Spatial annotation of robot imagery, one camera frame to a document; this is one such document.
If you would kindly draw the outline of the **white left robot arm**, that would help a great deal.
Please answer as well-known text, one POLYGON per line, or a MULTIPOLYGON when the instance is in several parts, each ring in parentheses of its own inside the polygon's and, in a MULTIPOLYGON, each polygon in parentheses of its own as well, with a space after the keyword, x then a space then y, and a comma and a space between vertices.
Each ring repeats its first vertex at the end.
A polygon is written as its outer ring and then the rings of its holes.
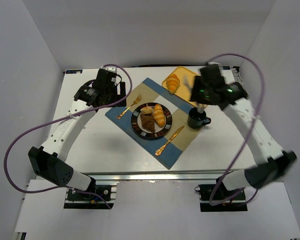
POLYGON ((83 84, 74 94, 67 119, 62 120, 53 134, 39 148, 32 147, 28 156, 36 175, 58 187, 70 187, 92 193, 96 181, 66 163, 68 154, 88 121, 99 107, 126 106, 126 84, 117 81, 115 65, 100 68, 96 78, 83 84))

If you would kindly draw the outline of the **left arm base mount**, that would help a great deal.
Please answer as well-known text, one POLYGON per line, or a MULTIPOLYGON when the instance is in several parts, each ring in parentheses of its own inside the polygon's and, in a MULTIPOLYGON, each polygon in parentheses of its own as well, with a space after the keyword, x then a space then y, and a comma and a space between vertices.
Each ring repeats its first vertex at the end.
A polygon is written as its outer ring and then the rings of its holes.
POLYGON ((73 210, 109 210, 113 207, 117 184, 98 184, 95 187, 96 195, 79 193, 76 190, 68 190, 64 200, 64 209, 73 210))

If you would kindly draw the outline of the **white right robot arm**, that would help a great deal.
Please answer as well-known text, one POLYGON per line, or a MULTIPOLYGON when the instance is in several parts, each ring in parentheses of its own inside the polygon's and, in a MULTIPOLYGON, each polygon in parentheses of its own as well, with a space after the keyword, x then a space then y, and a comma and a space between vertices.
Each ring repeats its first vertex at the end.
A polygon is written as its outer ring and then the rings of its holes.
POLYGON ((238 82, 227 84, 218 64, 205 65, 199 72, 194 78, 190 101, 218 106, 244 137, 255 162, 252 167, 228 173, 220 189, 261 189, 280 179, 297 160, 296 154, 285 151, 274 140, 257 117, 245 89, 238 82))

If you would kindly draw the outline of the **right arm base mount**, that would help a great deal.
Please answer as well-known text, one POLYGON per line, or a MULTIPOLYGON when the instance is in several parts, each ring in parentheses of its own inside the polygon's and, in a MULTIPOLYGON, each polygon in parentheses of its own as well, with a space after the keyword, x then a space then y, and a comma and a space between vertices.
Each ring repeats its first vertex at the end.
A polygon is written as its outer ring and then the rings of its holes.
POLYGON ((194 191, 199 195, 200 211, 202 213, 247 212, 246 195, 244 191, 222 204, 212 206, 209 203, 214 184, 199 184, 194 191))

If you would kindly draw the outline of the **small round bun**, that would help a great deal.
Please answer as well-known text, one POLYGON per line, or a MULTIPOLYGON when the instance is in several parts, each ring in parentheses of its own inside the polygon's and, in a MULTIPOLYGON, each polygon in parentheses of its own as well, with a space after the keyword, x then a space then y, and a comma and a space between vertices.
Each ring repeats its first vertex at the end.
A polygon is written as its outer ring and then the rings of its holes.
POLYGON ((141 113, 143 115, 152 115, 153 111, 154 111, 154 109, 151 106, 145 106, 141 109, 141 113))

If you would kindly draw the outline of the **metal bread tongs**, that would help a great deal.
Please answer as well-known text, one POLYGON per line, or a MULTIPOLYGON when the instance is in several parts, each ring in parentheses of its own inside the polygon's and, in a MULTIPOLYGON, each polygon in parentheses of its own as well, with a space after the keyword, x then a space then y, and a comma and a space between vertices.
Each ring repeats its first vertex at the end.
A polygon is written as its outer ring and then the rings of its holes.
MULTIPOLYGON (((185 87, 187 88, 187 90, 190 92, 190 94, 192 93, 192 88, 190 87, 189 81, 188 81, 188 77, 186 75, 183 76, 183 84, 185 85, 185 87)), ((199 114, 202 114, 205 110, 205 106, 203 104, 199 104, 196 101, 195 103, 195 107, 196 110, 199 114)))

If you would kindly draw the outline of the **small striped croissant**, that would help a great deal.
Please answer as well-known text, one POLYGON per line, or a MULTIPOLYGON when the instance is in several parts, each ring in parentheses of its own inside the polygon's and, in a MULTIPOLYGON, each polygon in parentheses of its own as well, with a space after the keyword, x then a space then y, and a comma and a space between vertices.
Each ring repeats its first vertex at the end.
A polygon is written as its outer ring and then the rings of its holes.
POLYGON ((160 128, 163 128, 165 126, 165 124, 166 124, 166 117, 165 117, 163 108, 162 108, 162 106, 160 104, 156 104, 154 106, 152 117, 155 120, 156 124, 160 128))

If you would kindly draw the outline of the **chocolate croissant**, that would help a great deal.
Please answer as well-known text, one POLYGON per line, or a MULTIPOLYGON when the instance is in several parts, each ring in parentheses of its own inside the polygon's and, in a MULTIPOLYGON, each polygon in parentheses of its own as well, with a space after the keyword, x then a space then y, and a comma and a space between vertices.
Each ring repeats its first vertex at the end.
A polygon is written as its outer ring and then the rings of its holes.
POLYGON ((156 131, 155 130, 155 120, 151 115, 142 113, 140 115, 140 119, 141 119, 141 125, 145 130, 147 130, 151 133, 154 133, 156 131))

